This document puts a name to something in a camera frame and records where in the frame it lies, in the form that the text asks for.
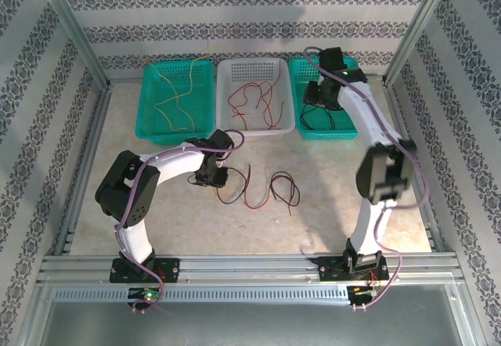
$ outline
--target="enclosure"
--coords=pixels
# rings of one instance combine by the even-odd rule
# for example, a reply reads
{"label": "enclosure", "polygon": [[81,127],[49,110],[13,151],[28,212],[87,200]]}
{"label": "enclosure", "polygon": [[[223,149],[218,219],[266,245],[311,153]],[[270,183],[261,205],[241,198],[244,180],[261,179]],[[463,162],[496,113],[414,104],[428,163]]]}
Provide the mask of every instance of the enclosure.
{"label": "enclosure", "polygon": [[[501,344],[499,0],[0,6],[0,344],[359,344],[368,334],[376,344]],[[263,201],[277,171],[294,177],[301,203],[222,204],[187,174],[158,186],[146,228],[158,256],[180,259],[178,282],[166,285],[159,311],[129,313],[137,285],[110,282],[120,248],[95,193],[120,152],[168,145],[136,136],[145,68],[208,60],[214,84],[204,94],[213,86],[217,97],[232,87],[222,80],[224,60],[272,58],[280,77],[306,46],[339,46],[356,60],[383,115],[416,143],[431,196],[421,209],[391,214],[382,240],[403,253],[398,281],[377,305],[353,313],[346,284],[319,278],[310,259],[340,255],[355,228],[366,146],[305,138],[291,103],[278,128],[289,133],[254,135],[225,164],[251,165],[249,203]],[[218,117],[231,121],[223,129],[247,129],[233,123],[231,106],[220,115],[216,102],[214,115],[204,112],[211,102],[201,106],[208,131]],[[220,194],[231,198],[239,180],[230,174]],[[401,202],[423,193],[413,178]],[[397,257],[384,255],[394,272]]]}

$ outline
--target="white robotic arm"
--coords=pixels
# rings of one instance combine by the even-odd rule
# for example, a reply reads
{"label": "white robotic arm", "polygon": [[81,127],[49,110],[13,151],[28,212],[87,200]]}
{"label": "white robotic arm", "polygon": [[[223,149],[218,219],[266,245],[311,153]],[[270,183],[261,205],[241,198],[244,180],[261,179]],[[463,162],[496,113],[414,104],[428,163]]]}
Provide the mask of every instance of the white robotic arm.
{"label": "white robotic arm", "polygon": [[366,76],[359,68],[348,69],[344,65],[341,49],[320,51],[317,69],[332,78],[321,76],[318,82],[310,81],[304,102],[346,111],[367,147],[356,174],[362,202],[357,226],[344,250],[345,266],[349,272],[374,269],[382,255],[377,241],[384,234],[391,208],[409,187],[413,172],[412,162],[395,142],[410,153],[416,151],[416,145],[403,141],[389,125],[374,102]]}
{"label": "white robotic arm", "polygon": [[[351,121],[355,125],[364,144],[367,147],[375,146],[376,144],[393,146],[393,143],[387,137],[387,134],[381,130],[373,112],[367,105],[367,102],[372,102],[373,105],[376,105],[372,92],[370,91],[369,84],[362,81],[351,84],[358,90],[362,91],[366,95],[367,99],[362,99],[362,97],[352,89],[343,87],[339,91],[338,102],[350,116]],[[387,133],[390,133],[396,140],[402,139],[402,137],[386,121],[379,108],[376,108],[376,112],[379,114],[380,119],[385,123],[385,127],[388,130]],[[384,235],[388,219],[390,218],[390,208],[396,204],[396,201],[392,199],[379,201],[376,204],[371,204],[371,202],[366,198],[362,199],[360,204],[359,219],[357,221],[355,231],[350,238],[351,245],[358,254],[371,255],[380,250],[380,247],[374,238],[373,232],[376,227],[376,221],[384,209],[387,208],[377,228],[378,240],[381,240]]]}
{"label": "white robotic arm", "polygon": [[[209,139],[190,139],[171,151],[162,154],[136,155],[128,150],[119,154],[96,192],[96,201],[114,224],[124,217],[124,211],[132,188],[127,181],[136,180],[132,208],[127,214],[124,227],[117,228],[124,251],[137,263],[147,265],[154,259],[154,250],[148,240],[145,217],[150,209],[155,189],[170,178],[186,172],[195,172],[196,184],[223,187],[228,178],[227,168],[220,167],[224,153],[204,150],[227,150],[233,141],[224,132],[217,130]],[[136,173],[149,161],[139,178]]]}
{"label": "white robotic arm", "polygon": [[[194,145],[184,142],[179,147],[183,146],[189,147]],[[141,154],[139,159],[142,162],[146,162],[154,156],[155,154]],[[185,151],[173,153],[167,157],[155,160],[150,166],[160,172],[157,186],[180,174],[197,171],[204,162],[204,158],[205,154],[202,152]],[[114,217],[111,218],[114,224],[118,223],[117,219]],[[153,253],[153,247],[146,233],[144,218],[136,225],[122,228],[118,232],[124,242],[125,249],[138,263],[143,263]]]}

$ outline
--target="floral striped wall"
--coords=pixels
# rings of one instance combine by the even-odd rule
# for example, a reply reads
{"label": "floral striped wall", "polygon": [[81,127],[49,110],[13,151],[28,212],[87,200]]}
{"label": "floral striped wall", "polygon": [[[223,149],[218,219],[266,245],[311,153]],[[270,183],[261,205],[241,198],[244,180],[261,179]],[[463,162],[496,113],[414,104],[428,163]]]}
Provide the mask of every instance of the floral striped wall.
{"label": "floral striped wall", "polygon": [[488,344],[501,344],[500,1],[441,0],[392,85]]}
{"label": "floral striped wall", "polygon": [[383,74],[422,0],[68,0],[109,77],[141,77],[152,60],[214,53],[299,56],[340,45]]}
{"label": "floral striped wall", "polygon": [[48,0],[0,0],[0,345],[16,344],[99,90]]}

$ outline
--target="aluminum frame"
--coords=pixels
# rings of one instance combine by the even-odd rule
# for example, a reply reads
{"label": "aluminum frame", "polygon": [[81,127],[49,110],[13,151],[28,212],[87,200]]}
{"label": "aluminum frame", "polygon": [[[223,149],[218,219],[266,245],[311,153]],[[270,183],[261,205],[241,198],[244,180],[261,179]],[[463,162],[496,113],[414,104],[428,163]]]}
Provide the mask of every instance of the aluminum frame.
{"label": "aluminum frame", "polygon": [[109,79],[99,61],[94,50],[92,50],[91,44],[84,33],[83,28],[78,23],[70,5],[67,0],[49,0],[52,7],[57,13],[57,16],[61,20],[70,38],[73,40],[75,46],[77,46],[78,52],[85,61],[85,64],[89,68],[97,82],[99,89],[104,89],[108,83]]}
{"label": "aluminum frame", "polygon": [[[181,259],[179,281],[169,284],[172,290],[198,293],[245,292],[256,288],[273,289],[277,293],[291,290],[312,291],[332,287],[345,287],[346,282],[320,282],[317,266],[309,258],[317,255],[228,255],[228,256],[177,256]],[[127,290],[130,287],[144,287],[144,284],[110,283],[109,275],[115,256],[47,256],[43,259],[34,295],[21,330],[18,345],[40,344],[49,317],[50,308],[61,290],[66,292],[87,290],[94,295],[78,297],[77,302],[103,302],[111,287]],[[387,256],[390,273],[395,271],[398,258]],[[350,285],[365,285],[366,281],[353,281]],[[404,266],[395,281],[396,286],[442,285],[446,288],[450,308],[456,321],[461,340],[465,345],[485,345],[485,337],[474,311],[473,303],[466,287],[463,272],[457,256],[453,252],[404,254]],[[315,297],[318,304],[343,304],[337,300]],[[177,302],[200,301],[195,295],[178,296]],[[290,302],[304,301],[304,298],[288,297]]]}
{"label": "aluminum frame", "polygon": [[395,78],[398,76],[398,73],[402,69],[405,61],[414,49],[414,45],[416,44],[421,31],[423,31],[424,27],[428,23],[428,20],[433,14],[433,9],[437,3],[438,0],[423,0],[420,3],[416,14],[405,32],[404,38],[400,41],[397,51],[395,52],[390,65],[386,69],[383,76],[385,83],[391,84],[395,81]]}

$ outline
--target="red wire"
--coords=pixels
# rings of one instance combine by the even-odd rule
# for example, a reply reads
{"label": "red wire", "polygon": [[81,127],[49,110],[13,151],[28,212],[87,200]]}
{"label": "red wire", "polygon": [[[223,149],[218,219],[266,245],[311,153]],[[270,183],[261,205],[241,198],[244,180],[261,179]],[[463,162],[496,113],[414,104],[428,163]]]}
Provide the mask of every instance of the red wire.
{"label": "red wire", "polygon": [[164,272],[162,272],[162,270],[160,268],[153,270],[153,273],[158,274],[164,283],[167,280],[167,277],[165,276]]}
{"label": "red wire", "polygon": [[[278,78],[275,80],[275,82],[273,84],[270,84],[268,81],[263,81],[261,84],[256,84],[255,82],[249,82],[245,85],[242,85],[240,88],[238,88],[230,97],[228,97],[228,104],[229,106],[232,108],[232,111],[235,115],[233,115],[232,117],[240,117],[243,121],[243,126],[245,127],[245,130],[248,131],[247,129],[247,122],[245,121],[245,114],[241,113],[238,108],[239,107],[243,107],[245,105],[247,105],[247,102],[248,102],[248,98],[245,94],[245,91],[247,90],[248,87],[252,86],[252,87],[257,87],[259,88],[259,92],[261,93],[260,96],[259,96],[259,99],[258,99],[258,104],[256,105],[256,109],[259,107],[259,103],[261,102],[261,100],[263,100],[263,102],[265,103],[266,105],[266,108],[263,110],[263,120],[265,121],[266,125],[268,125],[268,130],[276,127],[279,122],[282,120],[282,114],[283,114],[283,104],[285,103],[285,101],[282,101],[282,105],[280,107],[280,116],[279,116],[279,120],[273,124],[273,116],[272,116],[272,111],[270,109],[270,105],[272,103],[272,98],[273,98],[273,87],[276,85],[276,83],[278,82],[278,80],[280,79],[280,76],[282,75],[282,64],[281,62],[279,62],[279,76]],[[263,94],[263,89],[262,89],[262,85],[263,84],[268,84],[269,85],[269,89],[267,92],[265,92]],[[245,102],[241,105],[238,105],[238,106],[234,106],[231,104],[230,100],[231,98],[236,94],[238,93],[240,90],[242,90],[243,88],[243,97],[245,98]],[[269,100],[266,101],[265,99],[265,96],[270,93],[270,96],[269,96]],[[268,123],[268,121],[266,120],[266,111],[268,111],[268,115],[269,115],[269,119],[270,119],[270,123]]]}
{"label": "red wire", "polygon": [[245,122],[245,119],[243,118],[243,116],[245,114],[242,114],[239,110],[238,110],[238,107],[243,107],[245,105],[247,105],[247,102],[248,102],[248,99],[247,97],[245,96],[245,89],[244,89],[244,92],[243,92],[243,97],[245,98],[245,102],[239,106],[234,106],[231,104],[230,102],[230,99],[236,94],[238,93],[242,88],[247,88],[248,86],[257,86],[259,87],[258,84],[256,84],[255,82],[249,82],[245,85],[242,85],[240,86],[230,97],[228,97],[228,104],[230,105],[230,107],[232,108],[232,111],[233,113],[235,113],[235,115],[233,115],[233,117],[241,117],[242,118],[242,121],[243,121],[243,126],[245,127],[245,130],[247,131],[247,123]]}

